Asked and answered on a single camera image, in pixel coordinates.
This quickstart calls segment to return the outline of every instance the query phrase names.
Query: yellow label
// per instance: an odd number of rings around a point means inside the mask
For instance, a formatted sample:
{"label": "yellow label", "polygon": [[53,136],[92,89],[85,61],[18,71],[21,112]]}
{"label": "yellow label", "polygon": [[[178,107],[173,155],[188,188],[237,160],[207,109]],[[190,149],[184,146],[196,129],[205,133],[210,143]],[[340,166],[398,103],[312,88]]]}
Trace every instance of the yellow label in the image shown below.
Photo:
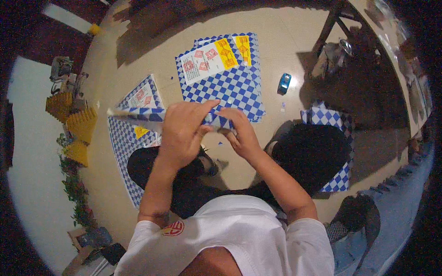
{"label": "yellow label", "polygon": [[251,66],[250,42],[248,39],[248,35],[235,36],[235,44],[243,57],[244,64],[246,66]]}
{"label": "yellow label", "polygon": [[226,70],[234,67],[235,65],[238,65],[238,61],[233,55],[232,48],[227,42],[227,39],[223,38],[221,40],[216,41],[215,46],[218,50],[221,61],[224,64],[224,68]]}
{"label": "yellow label", "polygon": [[146,133],[148,133],[149,130],[145,129],[145,128],[141,127],[141,126],[138,126],[138,127],[135,128],[134,132],[135,132],[135,135],[137,136],[137,139],[140,139],[141,137],[146,135]]}

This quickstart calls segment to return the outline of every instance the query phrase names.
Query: dark cloth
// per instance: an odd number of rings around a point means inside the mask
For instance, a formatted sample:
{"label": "dark cloth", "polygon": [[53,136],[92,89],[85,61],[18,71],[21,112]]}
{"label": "dark cloth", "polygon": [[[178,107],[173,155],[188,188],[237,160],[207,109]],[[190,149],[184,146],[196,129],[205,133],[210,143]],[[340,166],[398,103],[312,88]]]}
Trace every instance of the dark cloth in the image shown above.
{"label": "dark cloth", "polygon": [[[149,179],[153,161],[158,155],[158,148],[138,149],[129,158],[129,176],[143,189]],[[272,151],[272,157],[312,196],[342,168],[348,160],[349,152],[350,146],[345,136],[335,127],[294,125],[291,131],[278,141]],[[258,197],[272,207],[281,209],[263,181],[243,190],[221,190],[197,181],[203,174],[203,164],[196,158],[178,171],[172,183],[171,211],[182,219],[193,216],[210,200],[231,194]]]}
{"label": "dark cloth", "polygon": [[336,127],[298,124],[277,142],[272,158],[312,196],[339,172],[350,151]]}

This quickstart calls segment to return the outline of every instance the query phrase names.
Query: blue checkered paper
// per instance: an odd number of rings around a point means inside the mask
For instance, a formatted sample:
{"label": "blue checkered paper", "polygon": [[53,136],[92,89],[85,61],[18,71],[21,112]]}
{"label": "blue checkered paper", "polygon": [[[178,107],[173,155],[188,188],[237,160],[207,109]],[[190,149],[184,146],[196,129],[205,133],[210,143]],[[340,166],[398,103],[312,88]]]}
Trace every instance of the blue checkered paper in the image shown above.
{"label": "blue checkered paper", "polygon": [[[130,107],[130,99],[145,85],[152,90],[155,108]],[[127,161],[130,155],[139,148],[151,147],[161,143],[162,114],[165,113],[164,105],[156,88],[153,75],[146,77],[134,89],[132,89],[115,107],[117,110],[130,112],[130,116],[108,117],[109,135],[117,161],[118,170],[129,197],[135,208],[139,208],[143,189],[138,187],[129,177]],[[150,129],[144,136],[137,139],[135,128],[143,126]]]}
{"label": "blue checkered paper", "polygon": [[[251,72],[251,78],[256,85],[256,89],[261,94],[261,62],[259,60],[259,44],[258,44],[258,36],[255,33],[241,33],[241,34],[230,34],[232,37],[235,36],[243,36],[247,35],[249,37],[250,44],[250,58],[251,58],[251,66],[248,66],[248,69]],[[200,44],[204,44],[209,40],[220,40],[223,39],[226,35],[221,36],[212,36],[207,38],[200,38],[194,41],[194,47],[197,47]]]}
{"label": "blue checkered paper", "polygon": [[[181,90],[183,92],[183,99],[187,102],[201,103],[209,99],[220,99],[220,105],[217,106],[216,109],[213,109],[212,113],[220,111],[222,107],[234,107],[242,110],[250,121],[259,122],[261,117],[265,115],[265,108],[262,103],[261,95],[256,89],[255,82],[251,78],[251,72],[247,67],[242,65],[242,56],[240,55],[232,36],[225,35],[222,38],[227,39],[230,48],[240,65],[237,68],[225,70],[214,76],[209,76],[201,81],[187,85],[184,78],[181,57],[191,51],[201,48],[203,45],[198,45],[190,51],[180,54],[175,58],[175,62]],[[210,40],[204,43],[204,45],[213,43],[217,40],[218,39]]]}
{"label": "blue checkered paper", "polygon": [[327,109],[326,106],[327,104],[324,102],[314,102],[311,109],[301,111],[301,119],[304,124],[332,125],[344,132],[351,146],[350,161],[344,164],[333,179],[321,189],[321,192],[347,191],[350,187],[351,168],[353,167],[354,158],[354,138],[352,134],[354,122],[349,114]]}
{"label": "blue checkered paper", "polygon": [[115,117],[108,117],[108,126],[118,170],[133,206],[138,209],[144,190],[130,179],[127,172],[127,161],[134,151],[148,147],[160,137],[156,132],[149,131],[140,139],[137,139],[135,134],[135,127],[137,126]]}

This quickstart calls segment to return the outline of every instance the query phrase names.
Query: white t-shirt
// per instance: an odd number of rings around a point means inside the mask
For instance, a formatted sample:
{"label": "white t-shirt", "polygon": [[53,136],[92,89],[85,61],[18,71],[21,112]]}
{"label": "white t-shirt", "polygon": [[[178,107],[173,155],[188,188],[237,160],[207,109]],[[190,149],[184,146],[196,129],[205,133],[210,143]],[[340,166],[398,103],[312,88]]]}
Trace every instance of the white t-shirt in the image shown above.
{"label": "white t-shirt", "polygon": [[299,219],[284,230],[275,216],[257,197],[227,195],[164,229],[140,221],[115,275],[178,275],[203,249],[215,246],[231,253],[243,276],[333,275],[325,227]]}

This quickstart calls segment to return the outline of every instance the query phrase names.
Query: white label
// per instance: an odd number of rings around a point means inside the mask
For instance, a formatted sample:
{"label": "white label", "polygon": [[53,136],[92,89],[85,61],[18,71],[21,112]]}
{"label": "white label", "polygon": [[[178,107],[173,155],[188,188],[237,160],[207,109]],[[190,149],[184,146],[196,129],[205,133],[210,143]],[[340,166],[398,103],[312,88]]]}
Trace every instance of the white label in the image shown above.
{"label": "white label", "polygon": [[129,107],[156,107],[149,83],[146,83],[129,99]]}
{"label": "white label", "polygon": [[181,64],[187,85],[225,70],[215,43],[207,44],[183,55],[181,57]]}

